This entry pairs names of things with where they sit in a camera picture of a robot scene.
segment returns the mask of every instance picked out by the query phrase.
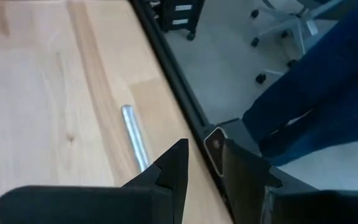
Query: black triangular object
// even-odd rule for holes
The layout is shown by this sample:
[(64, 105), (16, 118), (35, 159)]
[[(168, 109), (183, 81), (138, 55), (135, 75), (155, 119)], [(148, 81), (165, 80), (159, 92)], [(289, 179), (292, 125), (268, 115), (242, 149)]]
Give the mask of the black triangular object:
[(29, 186), (0, 197), (0, 224), (181, 223), (188, 141), (179, 140), (121, 188)]

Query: chair caster wheel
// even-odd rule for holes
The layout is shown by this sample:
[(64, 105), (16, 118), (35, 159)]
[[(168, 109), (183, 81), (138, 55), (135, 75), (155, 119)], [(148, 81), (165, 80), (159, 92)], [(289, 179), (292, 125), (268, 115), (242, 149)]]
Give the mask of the chair caster wheel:
[(259, 10), (258, 9), (252, 10), (251, 18), (255, 19), (256, 17), (258, 17), (258, 15), (259, 15)]
[(265, 80), (266, 80), (266, 75), (263, 73), (259, 74), (255, 79), (255, 81), (259, 84), (263, 84)]
[(288, 68), (293, 68), (296, 63), (298, 63), (298, 61), (295, 59), (292, 59), (287, 63), (287, 66), (288, 66)]
[(287, 31), (284, 31), (281, 33), (281, 38), (284, 39), (286, 37), (288, 37), (289, 33)]
[(192, 32), (190, 32), (190, 33), (187, 34), (187, 36), (186, 36), (186, 39), (189, 40), (189, 41), (194, 40), (194, 38), (196, 38), (196, 34), (195, 34), (195, 33), (192, 33)]
[(252, 39), (251, 46), (256, 47), (258, 46), (258, 43), (259, 43), (259, 38), (255, 37), (254, 39)]

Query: light wood surface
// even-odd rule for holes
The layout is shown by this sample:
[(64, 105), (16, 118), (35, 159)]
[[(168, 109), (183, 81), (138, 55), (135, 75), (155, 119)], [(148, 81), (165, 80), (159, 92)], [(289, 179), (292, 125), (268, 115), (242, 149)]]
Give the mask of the light wood surface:
[(136, 176), (124, 104), (135, 108), (151, 161), (190, 139), (184, 223), (229, 223), (128, 2), (0, 1), (0, 195)]

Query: person's leg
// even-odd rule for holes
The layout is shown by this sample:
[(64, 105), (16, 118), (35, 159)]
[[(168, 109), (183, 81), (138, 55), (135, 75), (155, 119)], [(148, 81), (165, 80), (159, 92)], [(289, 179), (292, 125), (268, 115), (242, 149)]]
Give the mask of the person's leg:
[(256, 142), (358, 79), (358, 8), (339, 21), (243, 115)]
[(325, 147), (358, 141), (358, 83), (259, 144), (275, 166)]

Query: black edge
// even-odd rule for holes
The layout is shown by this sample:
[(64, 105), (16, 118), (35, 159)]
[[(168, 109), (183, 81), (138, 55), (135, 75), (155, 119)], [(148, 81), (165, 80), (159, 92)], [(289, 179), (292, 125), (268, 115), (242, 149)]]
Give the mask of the black edge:
[(155, 55), (161, 65), (165, 78), (168, 80), (170, 88), (177, 99), (182, 113), (190, 127), (193, 137), (197, 143), (203, 159), (207, 165), (209, 173), (211, 174), (219, 193), (224, 199), (227, 209), (230, 211), (230, 205), (226, 200), (226, 193), (223, 187), (221, 178), (215, 173), (210, 160), (208, 159), (207, 152), (204, 148), (203, 141), (212, 131), (210, 124), (201, 109), (200, 104), (193, 91), (191, 90), (186, 78), (183, 75), (175, 57), (172, 54), (165, 37), (163, 36), (158, 24), (147, 12), (148, 5), (143, 0), (129, 0), (135, 10), (137, 18), (139, 19), (144, 32), (151, 43)]

